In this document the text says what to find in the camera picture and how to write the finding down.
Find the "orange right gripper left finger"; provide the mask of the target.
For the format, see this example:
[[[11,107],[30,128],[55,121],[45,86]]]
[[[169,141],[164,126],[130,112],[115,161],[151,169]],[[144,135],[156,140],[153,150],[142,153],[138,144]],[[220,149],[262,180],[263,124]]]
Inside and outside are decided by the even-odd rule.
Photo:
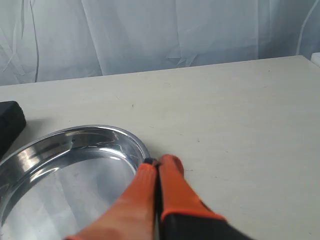
[[[142,163],[121,196],[96,221],[67,240],[152,240],[155,231],[157,168]]]

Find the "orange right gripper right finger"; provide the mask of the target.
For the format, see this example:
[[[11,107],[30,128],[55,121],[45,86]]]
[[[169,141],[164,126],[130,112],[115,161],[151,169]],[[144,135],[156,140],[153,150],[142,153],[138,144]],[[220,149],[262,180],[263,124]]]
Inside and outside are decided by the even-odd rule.
[[[166,154],[159,162],[159,225],[162,240],[250,239],[203,203],[185,180],[184,167],[178,157]]]

